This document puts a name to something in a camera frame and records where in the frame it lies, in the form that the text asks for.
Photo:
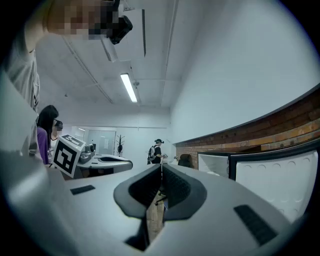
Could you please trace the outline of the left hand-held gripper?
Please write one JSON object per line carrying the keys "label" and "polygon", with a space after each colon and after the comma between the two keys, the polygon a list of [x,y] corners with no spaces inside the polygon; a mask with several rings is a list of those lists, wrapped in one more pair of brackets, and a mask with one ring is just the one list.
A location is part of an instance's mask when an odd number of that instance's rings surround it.
{"label": "left hand-held gripper", "polygon": [[121,156],[96,154],[93,144],[86,144],[70,134],[59,136],[54,147],[52,164],[63,174],[75,178],[80,165],[88,163],[92,158],[98,159],[91,163],[90,169],[105,173],[120,173],[133,168],[133,163]]}

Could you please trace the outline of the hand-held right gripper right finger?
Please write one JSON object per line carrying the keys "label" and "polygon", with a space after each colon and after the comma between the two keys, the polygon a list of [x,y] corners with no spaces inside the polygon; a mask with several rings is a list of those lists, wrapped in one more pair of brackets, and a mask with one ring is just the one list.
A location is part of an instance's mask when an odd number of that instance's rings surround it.
{"label": "hand-held right gripper right finger", "polygon": [[179,165],[169,168],[201,182],[207,196],[189,219],[165,222],[149,246],[150,256],[276,256],[301,226],[231,179]]}

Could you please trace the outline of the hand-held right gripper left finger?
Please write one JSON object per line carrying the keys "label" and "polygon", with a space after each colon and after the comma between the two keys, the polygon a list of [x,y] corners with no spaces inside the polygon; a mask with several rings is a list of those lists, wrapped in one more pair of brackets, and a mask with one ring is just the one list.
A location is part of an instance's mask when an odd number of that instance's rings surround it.
{"label": "hand-held right gripper left finger", "polygon": [[27,236],[51,256],[161,256],[164,238],[148,242],[147,208],[129,188],[158,171],[130,170],[64,180],[42,164],[14,167],[9,207]]}

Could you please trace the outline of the black mini fridge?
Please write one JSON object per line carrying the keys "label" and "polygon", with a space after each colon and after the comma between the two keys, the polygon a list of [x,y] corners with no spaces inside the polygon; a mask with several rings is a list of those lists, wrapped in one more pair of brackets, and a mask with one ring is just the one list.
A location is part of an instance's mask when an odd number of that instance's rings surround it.
{"label": "black mini fridge", "polygon": [[261,151],[199,152],[198,170],[229,178],[274,206],[291,223],[320,209],[320,138]]}

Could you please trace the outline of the black coat rack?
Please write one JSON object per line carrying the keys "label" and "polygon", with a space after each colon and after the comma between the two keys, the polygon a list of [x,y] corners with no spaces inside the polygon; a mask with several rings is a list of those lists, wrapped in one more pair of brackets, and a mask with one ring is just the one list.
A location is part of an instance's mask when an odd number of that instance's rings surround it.
{"label": "black coat rack", "polygon": [[116,147],[116,153],[117,155],[120,157],[123,153],[123,145],[124,145],[124,136],[122,136],[121,134],[120,135],[117,135],[117,147]]}

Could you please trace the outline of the long ceiling light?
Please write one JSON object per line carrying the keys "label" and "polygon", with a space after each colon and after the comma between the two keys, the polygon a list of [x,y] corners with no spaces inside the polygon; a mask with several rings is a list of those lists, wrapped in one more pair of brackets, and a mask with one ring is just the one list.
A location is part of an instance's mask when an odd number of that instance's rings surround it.
{"label": "long ceiling light", "polygon": [[133,103],[137,103],[138,100],[137,100],[137,97],[135,95],[135,92],[134,92],[134,89],[133,89],[133,86],[132,86],[132,83],[131,83],[131,80],[130,80],[130,77],[127,73],[123,73],[120,75],[120,78],[125,86],[125,89],[130,97],[130,100],[133,102]]}

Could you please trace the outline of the person's grey shirt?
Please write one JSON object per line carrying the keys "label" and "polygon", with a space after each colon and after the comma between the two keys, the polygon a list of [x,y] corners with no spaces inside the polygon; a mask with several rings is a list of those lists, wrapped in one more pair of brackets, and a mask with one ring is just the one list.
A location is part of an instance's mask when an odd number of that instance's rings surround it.
{"label": "person's grey shirt", "polygon": [[21,29],[14,38],[3,68],[10,81],[29,106],[38,111],[40,78],[37,71],[36,51],[27,49],[25,30]]}

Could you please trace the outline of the black ceiling rail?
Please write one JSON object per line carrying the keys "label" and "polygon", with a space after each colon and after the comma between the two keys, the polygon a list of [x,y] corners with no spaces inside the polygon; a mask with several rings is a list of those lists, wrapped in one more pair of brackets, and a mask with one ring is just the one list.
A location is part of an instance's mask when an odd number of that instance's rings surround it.
{"label": "black ceiling rail", "polygon": [[141,10],[142,17],[142,39],[143,39],[143,56],[146,56],[146,27],[145,27],[145,9]]}

